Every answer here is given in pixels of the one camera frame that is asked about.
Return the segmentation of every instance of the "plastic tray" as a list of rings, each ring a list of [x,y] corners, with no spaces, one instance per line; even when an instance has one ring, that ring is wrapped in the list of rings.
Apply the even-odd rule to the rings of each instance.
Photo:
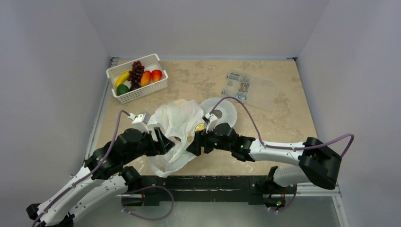
[[[247,71],[231,69],[227,75],[223,96],[236,97],[244,103],[271,111],[276,84]]]

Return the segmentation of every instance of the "white basket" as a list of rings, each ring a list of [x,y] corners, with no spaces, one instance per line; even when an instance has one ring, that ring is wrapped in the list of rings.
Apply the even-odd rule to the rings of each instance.
[[[134,61],[140,61],[142,65],[145,67],[144,71],[153,71],[153,70],[161,70],[162,71],[162,78],[158,82],[151,82],[149,85],[138,88],[136,90],[130,91],[128,93],[125,93],[123,95],[117,96],[117,93],[115,91],[115,82],[117,79],[125,72],[128,72],[132,70],[132,64]],[[150,93],[153,93],[155,91],[161,90],[163,88],[167,87],[167,72],[163,67],[162,62],[160,61],[160,58],[157,54],[151,54],[142,58],[135,59],[133,61],[117,65],[115,67],[109,68],[106,70],[107,78],[109,78],[110,82],[113,85],[112,88],[112,93],[113,96],[118,99],[122,104],[130,102],[132,100],[135,100],[137,98],[140,98],[142,96],[148,95]],[[131,83],[129,81],[125,81],[124,84],[127,87],[131,86]]]

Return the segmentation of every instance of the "gray floor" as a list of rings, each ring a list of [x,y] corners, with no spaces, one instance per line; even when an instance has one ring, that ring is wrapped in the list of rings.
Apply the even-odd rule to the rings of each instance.
[[[159,217],[169,208],[169,202],[159,207],[140,207],[137,214]],[[276,215],[264,206],[239,202],[176,202],[174,210],[164,220],[145,221],[121,212],[116,197],[86,215],[77,227],[339,227],[331,197],[298,197],[291,208]]]

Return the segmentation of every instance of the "grapes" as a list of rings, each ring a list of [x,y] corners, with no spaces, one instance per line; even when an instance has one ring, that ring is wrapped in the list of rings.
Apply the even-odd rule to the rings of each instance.
[[[132,70],[129,71],[128,81],[131,82],[130,91],[140,88],[140,79],[142,78],[142,74],[144,72],[145,67],[142,65],[140,61],[135,61],[132,64]]]

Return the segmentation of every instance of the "beige tabletop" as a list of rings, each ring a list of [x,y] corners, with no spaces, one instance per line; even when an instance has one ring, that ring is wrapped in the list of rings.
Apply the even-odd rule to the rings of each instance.
[[[230,69],[245,70],[276,83],[272,111],[247,105],[263,140],[290,143],[316,137],[294,61],[163,61],[163,64],[168,73],[167,88],[126,104],[121,104],[109,93],[96,148],[111,140],[121,109],[134,114],[153,114],[161,105],[173,100],[183,98],[201,103],[207,98],[220,97]],[[235,131],[240,135],[257,137],[245,110],[238,103],[234,103],[234,106],[238,112]],[[122,118],[119,134],[127,128],[132,128],[131,121]],[[140,157],[128,165],[134,166],[141,175],[155,175],[146,157]],[[214,150],[196,157],[174,175],[266,175],[272,166],[286,165],[270,161],[241,162],[228,151]]]

